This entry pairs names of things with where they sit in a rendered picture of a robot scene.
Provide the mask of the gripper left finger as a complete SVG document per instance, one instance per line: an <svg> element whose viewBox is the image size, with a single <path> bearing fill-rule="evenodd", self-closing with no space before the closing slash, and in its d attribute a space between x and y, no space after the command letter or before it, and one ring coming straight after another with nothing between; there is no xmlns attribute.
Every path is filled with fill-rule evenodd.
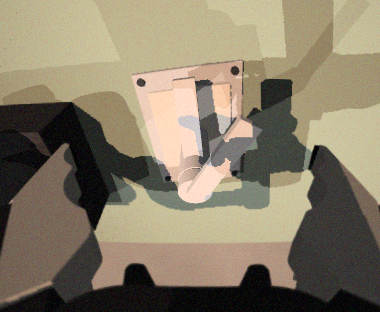
<svg viewBox="0 0 380 312"><path fill-rule="evenodd" d="M102 254L85 209L73 143L0 206L0 312L52 312L93 291Z"/></svg>

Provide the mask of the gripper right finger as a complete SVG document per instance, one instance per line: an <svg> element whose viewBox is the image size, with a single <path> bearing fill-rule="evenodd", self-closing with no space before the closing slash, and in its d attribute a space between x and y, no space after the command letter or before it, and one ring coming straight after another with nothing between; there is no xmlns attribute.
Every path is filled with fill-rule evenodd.
<svg viewBox="0 0 380 312"><path fill-rule="evenodd" d="M380 204L326 146L308 170L312 209L288 255L295 289L342 312L380 312Z"/></svg>

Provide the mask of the beige faucet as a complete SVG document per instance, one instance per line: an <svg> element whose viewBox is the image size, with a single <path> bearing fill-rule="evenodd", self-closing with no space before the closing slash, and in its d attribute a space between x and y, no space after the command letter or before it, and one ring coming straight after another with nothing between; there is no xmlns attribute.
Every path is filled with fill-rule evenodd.
<svg viewBox="0 0 380 312"><path fill-rule="evenodd" d="M231 126L230 82L196 86L193 76L172 86L148 92L167 167L179 166L181 199L204 202L262 127L241 115Z"/></svg>

